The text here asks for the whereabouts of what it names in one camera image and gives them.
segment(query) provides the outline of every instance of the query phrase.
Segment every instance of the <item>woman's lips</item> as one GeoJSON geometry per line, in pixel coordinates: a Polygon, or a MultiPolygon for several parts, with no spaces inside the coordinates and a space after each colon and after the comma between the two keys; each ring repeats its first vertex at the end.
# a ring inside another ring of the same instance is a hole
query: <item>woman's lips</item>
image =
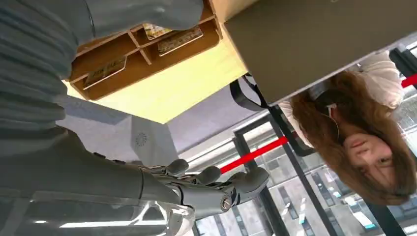
{"type": "Polygon", "coordinates": [[[351,148],[362,146],[364,143],[366,143],[366,141],[362,141],[362,140],[354,141],[351,145],[351,148]]]}

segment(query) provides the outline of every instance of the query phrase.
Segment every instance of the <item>woman's eye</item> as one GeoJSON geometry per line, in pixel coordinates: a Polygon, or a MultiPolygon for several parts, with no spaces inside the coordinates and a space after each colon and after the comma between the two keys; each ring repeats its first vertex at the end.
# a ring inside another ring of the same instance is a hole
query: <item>woman's eye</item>
{"type": "Polygon", "coordinates": [[[379,162],[381,164],[387,164],[387,163],[389,163],[390,160],[391,160],[391,158],[381,158],[381,159],[379,159],[379,162]]]}

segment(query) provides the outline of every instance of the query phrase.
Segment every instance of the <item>woman's nose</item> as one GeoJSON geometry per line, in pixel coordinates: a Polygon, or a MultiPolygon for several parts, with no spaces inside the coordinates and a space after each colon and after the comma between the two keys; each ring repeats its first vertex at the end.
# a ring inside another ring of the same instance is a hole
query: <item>woman's nose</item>
{"type": "Polygon", "coordinates": [[[370,155],[371,155],[371,152],[369,151],[369,149],[360,150],[356,153],[357,157],[360,157],[364,160],[368,159],[370,155]]]}

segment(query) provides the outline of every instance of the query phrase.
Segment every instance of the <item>brown hair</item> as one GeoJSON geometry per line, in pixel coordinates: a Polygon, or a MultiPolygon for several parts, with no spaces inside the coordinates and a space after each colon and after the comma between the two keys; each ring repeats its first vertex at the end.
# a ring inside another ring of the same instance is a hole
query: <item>brown hair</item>
{"type": "Polygon", "coordinates": [[[385,189],[371,182],[350,164],[339,141],[336,124],[319,111],[322,104],[312,100],[308,91],[291,99],[293,115],[307,140],[346,185],[371,203],[400,205],[416,190],[416,163],[397,123],[388,115],[392,110],[371,98],[363,76],[356,72],[341,72],[326,83],[329,90],[336,92],[332,101],[344,119],[378,136],[390,146],[396,179],[394,189],[385,189]]]}

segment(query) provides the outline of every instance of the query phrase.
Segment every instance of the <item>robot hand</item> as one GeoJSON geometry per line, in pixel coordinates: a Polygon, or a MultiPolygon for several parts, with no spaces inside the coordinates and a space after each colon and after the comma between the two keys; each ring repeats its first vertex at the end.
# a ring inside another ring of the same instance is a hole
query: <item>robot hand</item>
{"type": "Polygon", "coordinates": [[[188,163],[183,159],[166,167],[137,167],[177,193],[182,205],[195,210],[197,219],[227,212],[231,207],[255,198],[269,178],[265,169],[256,168],[248,173],[236,173],[226,182],[215,182],[221,176],[220,169],[215,166],[197,175],[180,176],[188,169],[188,163]]]}

